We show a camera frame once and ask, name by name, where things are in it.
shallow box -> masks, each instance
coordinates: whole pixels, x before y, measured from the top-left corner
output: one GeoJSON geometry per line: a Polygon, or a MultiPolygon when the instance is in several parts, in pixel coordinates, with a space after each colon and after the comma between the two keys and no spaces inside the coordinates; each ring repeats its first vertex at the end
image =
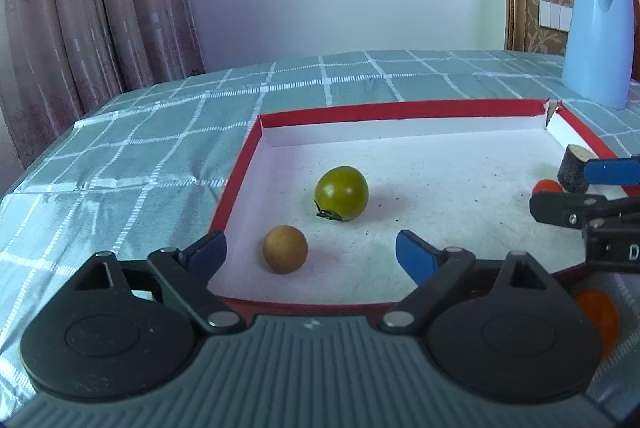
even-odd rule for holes
{"type": "MultiPolygon", "coordinates": [[[[614,155],[561,104],[547,110],[542,100],[460,100],[259,116],[212,221],[225,231],[228,252],[209,289],[245,316],[376,315],[415,288],[396,261],[404,229],[478,258],[519,249],[549,272],[581,264],[580,231],[536,223],[530,192],[556,178],[569,144],[614,155]],[[344,165],[366,177],[367,209],[350,222],[319,218],[316,183],[344,165]],[[305,265],[288,275],[273,274],[261,252],[280,224],[302,231],[309,246],[305,265]]],[[[626,195],[619,186],[590,192],[626,195]]]]}

electric kettle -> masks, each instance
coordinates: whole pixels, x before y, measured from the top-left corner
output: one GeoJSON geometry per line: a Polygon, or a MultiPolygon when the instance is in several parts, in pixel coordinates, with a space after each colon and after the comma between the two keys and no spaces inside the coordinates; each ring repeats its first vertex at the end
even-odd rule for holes
{"type": "Polygon", "coordinates": [[[633,0],[575,0],[562,82],[603,106],[624,108],[634,30],[633,0]]]}

curtain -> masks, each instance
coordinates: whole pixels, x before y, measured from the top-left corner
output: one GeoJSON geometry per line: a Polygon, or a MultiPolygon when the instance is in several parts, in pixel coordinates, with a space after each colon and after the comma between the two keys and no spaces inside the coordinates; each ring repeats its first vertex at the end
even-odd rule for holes
{"type": "Polygon", "coordinates": [[[4,16],[0,103],[24,167],[114,96],[204,72],[188,0],[4,0],[4,16]]]}

green tomato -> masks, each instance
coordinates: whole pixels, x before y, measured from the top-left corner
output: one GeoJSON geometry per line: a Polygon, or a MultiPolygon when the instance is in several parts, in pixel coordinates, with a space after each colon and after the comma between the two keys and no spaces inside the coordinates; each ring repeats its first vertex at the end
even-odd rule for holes
{"type": "Polygon", "coordinates": [[[369,202],[367,180],[351,166],[338,166],[320,178],[314,199],[318,217],[353,220],[362,214],[369,202]]]}

white switch panel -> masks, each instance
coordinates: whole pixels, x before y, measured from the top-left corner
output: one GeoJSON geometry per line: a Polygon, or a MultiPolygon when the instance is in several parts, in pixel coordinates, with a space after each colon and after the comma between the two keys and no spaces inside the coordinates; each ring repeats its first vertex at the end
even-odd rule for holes
{"type": "Polygon", "coordinates": [[[540,0],[538,8],[538,23],[540,27],[551,27],[551,2],[548,0],[540,0]]]}
{"type": "Polygon", "coordinates": [[[560,7],[560,30],[569,32],[569,27],[571,27],[571,16],[574,13],[574,10],[571,7],[566,5],[562,5],[560,7]]]}
{"type": "Polygon", "coordinates": [[[571,7],[555,4],[548,0],[540,0],[538,8],[538,23],[540,27],[569,32],[571,16],[574,11],[571,7]]]}

